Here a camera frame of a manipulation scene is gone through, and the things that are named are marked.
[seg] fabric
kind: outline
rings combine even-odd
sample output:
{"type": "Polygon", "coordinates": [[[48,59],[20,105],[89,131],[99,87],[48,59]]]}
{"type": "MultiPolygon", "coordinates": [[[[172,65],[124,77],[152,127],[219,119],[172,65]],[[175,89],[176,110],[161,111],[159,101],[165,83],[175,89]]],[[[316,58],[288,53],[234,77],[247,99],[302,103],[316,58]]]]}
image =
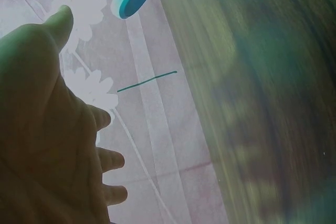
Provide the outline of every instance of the fabric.
{"type": "Polygon", "coordinates": [[[221,192],[204,133],[160,0],[148,0],[126,20],[112,0],[0,0],[0,37],[26,23],[42,23],[59,6],[74,13],[74,29],[60,54],[68,87],[113,122],[97,145],[121,152],[123,169],[103,182],[125,185],[126,202],[109,207],[118,224],[224,224],[221,192]],[[122,90],[155,76],[140,86],[122,90]]]}

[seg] hand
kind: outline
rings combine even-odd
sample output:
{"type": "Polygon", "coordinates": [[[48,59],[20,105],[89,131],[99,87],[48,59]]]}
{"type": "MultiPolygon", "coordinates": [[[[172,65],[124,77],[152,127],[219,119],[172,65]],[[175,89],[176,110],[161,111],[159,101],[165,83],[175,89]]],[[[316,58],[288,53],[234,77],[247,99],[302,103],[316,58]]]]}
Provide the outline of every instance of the hand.
{"type": "Polygon", "coordinates": [[[108,205],[126,200],[102,183],[120,153],[97,148],[106,111],[66,87],[59,52],[72,30],[63,6],[42,25],[0,40],[0,219],[3,223],[109,223],[108,205]]]}

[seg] wooden surface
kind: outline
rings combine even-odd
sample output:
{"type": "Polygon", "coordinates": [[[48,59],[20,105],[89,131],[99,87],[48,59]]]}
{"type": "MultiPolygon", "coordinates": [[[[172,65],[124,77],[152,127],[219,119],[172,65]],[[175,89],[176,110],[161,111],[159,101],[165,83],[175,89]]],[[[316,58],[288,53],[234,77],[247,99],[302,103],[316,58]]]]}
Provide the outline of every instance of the wooden surface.
{"type": "Polygon", "coordinates": [[[161,1],[230,224],[336,223],[336,0],[161,1]]]}

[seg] finger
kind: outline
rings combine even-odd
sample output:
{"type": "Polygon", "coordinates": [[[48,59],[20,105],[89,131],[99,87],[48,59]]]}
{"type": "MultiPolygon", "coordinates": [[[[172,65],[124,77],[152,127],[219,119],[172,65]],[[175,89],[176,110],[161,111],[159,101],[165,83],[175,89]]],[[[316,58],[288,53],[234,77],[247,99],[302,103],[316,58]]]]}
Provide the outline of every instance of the finger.
{"type": "Polygon", "coordinates": [[[128,196],[127,189],[123,186],[103,185],[103,191],[107,206],[120,204],[124,202],[128,196]]]}
{"type": "Polygon", "coordinates": [[[48,18],[43,24],[52,35],[60,52],[68,42],[73,24],[71,9],[66,5],[63,5],[56,14],[48,18]]]}
{"type": "Polygon", "coordinates": [[[109,126],[111,123],[111,116],[108,112],[95,106],[88,105],[88,107],[90,108],[94,119],[96,120],[97,131],[109,126]]]}
{"type": "Polygon", "coordinates": [[[103,173],[121,168],[125,165],[124,156],[119,152],[110,151],[107,149],[97,147],[100,165],[103,173]]]}

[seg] green marker line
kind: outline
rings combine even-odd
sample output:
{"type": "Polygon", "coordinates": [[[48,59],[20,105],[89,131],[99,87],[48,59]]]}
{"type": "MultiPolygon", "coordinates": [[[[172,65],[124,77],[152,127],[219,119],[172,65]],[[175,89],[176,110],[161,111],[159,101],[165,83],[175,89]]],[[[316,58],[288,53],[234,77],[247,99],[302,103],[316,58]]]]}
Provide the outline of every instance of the green marker line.
{"type": "Polygon", "coordinates": [[[124,91],[124,90],[126,90],[126,89],[131,89],[131,88],[134,88],[134,87],[143,85],[143,84],[145,84],[145,83],[147,83],[147,82],[150,82],[150,81],[155,80],[155,79],[157,79],[157,78],[161,78],[161,77],[164,77],[164,76],[168,76],[168,75],[173,74],[173,73],[177,73],[177,71],[173,71],[173,72],[165,73],[165,74],[162,74],[162,75],[160,75],[160,76],[155,76],[155,77],[153,77],[153,78],[151,78],[151,79],[149,79],[149,80],[147,80],[147,81],[143,81],[143,82],[140,82],[140,83],[138,83],[138,84],[134,84],[134,85],[132,85],[132,86],[129,86],[129,87],[120,89],[120,90],[118,90],[117,92],[121,92],[121,91],[124,91]]]}

